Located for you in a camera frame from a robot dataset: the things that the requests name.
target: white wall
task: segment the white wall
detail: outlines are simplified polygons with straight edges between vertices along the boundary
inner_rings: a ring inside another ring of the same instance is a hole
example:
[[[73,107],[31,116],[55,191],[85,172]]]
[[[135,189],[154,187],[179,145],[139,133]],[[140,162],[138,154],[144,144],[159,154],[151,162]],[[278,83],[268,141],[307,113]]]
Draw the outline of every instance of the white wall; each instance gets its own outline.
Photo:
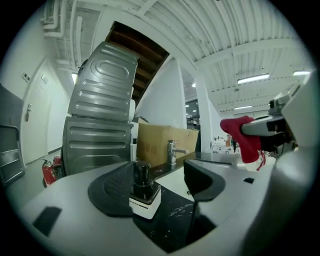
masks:
[[[63,88],[68,93],[69,98],[70,98],[72,95],[72,92],[75,88],[75,84],[74,84],[74,81],[72,80],[72,76],[71,76],[71,74],[73,72],[68,71],[68,70],[60,70],[57,68],[55,70],[56,70],[56,74],[59,77],[59,80],[61,81],[61,84],[63,85]]]
[[[20,29],[0,67],[0,83],[22,100],[28,87],[23,73],[32,78],[41,61],[54,55],[54,46],[43,35],[42,14],[43,10],[38,9]]]
[[[185,92],[179,63],[164,63],[135,110],[154,125],[187,128]]]
[[[57,77],[53,61],[56,50],[52,44],[53,41],[44,37],[40,22],[42,15],[43,9],[40,8],[29,18],[14,38],[0,67],[0,83],[25,101],[34,75],[41,67],[43,59],[47,57],[52,71],[51,77],[47,77],[51,108],[47,115],[49,126],[46,144],[48,151],[50,151],[62,146],[62,132],[72,89],[70,84],[62,84]],[[23,73],[30,77],[29,83],[22,79]]]
[[[210,149],[210,142],[214,139],[212,129],[212,113],[210,110],[210,100],[205,84],[205,78],[202,73],[195,77],[196,95],[198,98],[198,107],[201,123],[201,152],[206,152]]]
[[[220,116],[222,119],[230,119],[230,118],[240,118],[244,116],[259,118],[268,115],[268,110],[254,111],[254,112],[246,112],[246,113],[221,113]]]
[[[48,79],[50,95],[50,112],[48,120],[47,148],[48,152],[62,147],[62,136],[70,102],[70,94],[65,90],[60,79],[51,70]]]
[[[225,137],[226,133],[221,129],[220,122],[222,120],[219,113],[216,111],[215,107],[209,100],[209,110],[211,114],[211,129],[212,129],[212,136],[213,137]]]

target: wooden ceiling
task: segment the wooden ceiling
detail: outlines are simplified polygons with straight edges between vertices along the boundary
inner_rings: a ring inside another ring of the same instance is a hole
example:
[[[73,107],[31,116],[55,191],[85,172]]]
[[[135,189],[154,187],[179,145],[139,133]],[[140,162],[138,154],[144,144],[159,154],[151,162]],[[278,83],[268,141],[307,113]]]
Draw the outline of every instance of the wooden ceiling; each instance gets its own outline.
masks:
[[[169,53],[145,35],[119,22],[114,22],[105,41],[139,57],[132,93],[137,106]]]

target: electrical outlet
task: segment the electrical outlet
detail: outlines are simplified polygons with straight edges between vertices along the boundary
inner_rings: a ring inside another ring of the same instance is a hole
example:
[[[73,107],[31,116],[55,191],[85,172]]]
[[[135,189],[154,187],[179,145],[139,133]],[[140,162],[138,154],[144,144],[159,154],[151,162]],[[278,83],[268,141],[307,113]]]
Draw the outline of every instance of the electrical outlet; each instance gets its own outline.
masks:
[[[48,79],[46,78],[45,74],[43,74],[43,75],[41,76],[41,79],[42,79],[42,81],[43,81],[45,84],[48,83]]]
[[[29,81],[30,81],[30,77],[29,77],[26,73],[23,73],[23,74],[22,74],[22,79],[23,79],[24,81],[26,81],[27,83],[29,83]]]

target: red cloth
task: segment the red cloth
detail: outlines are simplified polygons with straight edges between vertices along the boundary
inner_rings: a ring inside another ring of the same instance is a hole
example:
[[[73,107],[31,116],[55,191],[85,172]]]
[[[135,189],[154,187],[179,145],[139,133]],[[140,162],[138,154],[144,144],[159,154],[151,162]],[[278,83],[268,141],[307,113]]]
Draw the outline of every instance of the red cloth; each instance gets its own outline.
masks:
[[[223,119],[220,122],[221,129],[230,134],[239,144],[242,161],[245,164],[257,161],[259,158],[258,151],[261,150],[259,136],[248,136],[241,133],[241,126],[254,120],[254,118],[245,115],[239,118]]]

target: person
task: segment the person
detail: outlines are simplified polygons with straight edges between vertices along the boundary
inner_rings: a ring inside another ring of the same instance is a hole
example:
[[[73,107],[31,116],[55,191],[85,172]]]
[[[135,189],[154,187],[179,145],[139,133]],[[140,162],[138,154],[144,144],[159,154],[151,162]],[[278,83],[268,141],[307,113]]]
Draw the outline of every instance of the person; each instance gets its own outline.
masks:
[[[233,145],[233,151],[234,151],[234,153],[236,153],[237,142],[235,141],[235,139],[233,137],[231,137],[231,143]]]

